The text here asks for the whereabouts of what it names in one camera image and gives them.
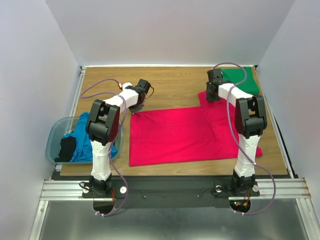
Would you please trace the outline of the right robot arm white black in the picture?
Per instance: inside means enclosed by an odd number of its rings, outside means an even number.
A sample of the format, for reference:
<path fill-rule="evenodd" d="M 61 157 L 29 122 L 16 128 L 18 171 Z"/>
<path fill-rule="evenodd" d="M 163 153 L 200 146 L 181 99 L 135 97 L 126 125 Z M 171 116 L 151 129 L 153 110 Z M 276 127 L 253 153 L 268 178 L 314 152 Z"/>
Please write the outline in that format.
<path fill-rule="evenodd" d="M 228 121 L 231 121 L 230 106 L 235 107 L 234 124 L 238 137 L 237 162 L 233 170 L 230 189 L 235 195 L 242 195 L 255 185 L 256 153 L 258 143 L 267 128 L 265 101 L 261 95 L 252 95 L 239 89 L 231 81 L 223 79 L 222 70 L 213 68 L 207 72 L 206 100 L 209 102 L 226 100 Z"/>

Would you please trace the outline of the red t shirt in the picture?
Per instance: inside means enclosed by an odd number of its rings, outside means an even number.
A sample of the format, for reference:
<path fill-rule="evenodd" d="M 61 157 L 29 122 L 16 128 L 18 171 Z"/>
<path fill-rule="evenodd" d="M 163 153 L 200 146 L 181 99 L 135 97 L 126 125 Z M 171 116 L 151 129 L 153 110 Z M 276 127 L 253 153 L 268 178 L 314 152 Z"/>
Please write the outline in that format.
<path fill-rule="evenodd" d="M 135 113 L 130 118 L 129 165 L 234 159 L 238 147 L 231 130 L 235 107 L 227 102 L 207 101 L 198 93 L 199 106 Z"/>

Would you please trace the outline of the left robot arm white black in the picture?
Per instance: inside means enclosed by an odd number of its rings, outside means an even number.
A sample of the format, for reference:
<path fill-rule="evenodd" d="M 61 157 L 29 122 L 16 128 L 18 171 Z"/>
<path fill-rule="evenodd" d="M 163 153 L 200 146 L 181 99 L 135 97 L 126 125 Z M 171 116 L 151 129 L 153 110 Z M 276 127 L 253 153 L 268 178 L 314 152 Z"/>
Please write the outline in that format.
<path fill-rule="evenodd" d="M 121 89 L 119 94 L 105 100 L 96 99 L 92 103 L 85 127 L 92 147 L 92 170 L 87 190 L 100 197 L 108 196 L 112 190 L 111 148 L 122 128 L 119 126 L 120 114 L 126 114 L 127 110 L 131 113 L 140 111 L 152 88 L 144 79 L 135 86 L 126 82 L 118 83 L 118 87 Z"/>

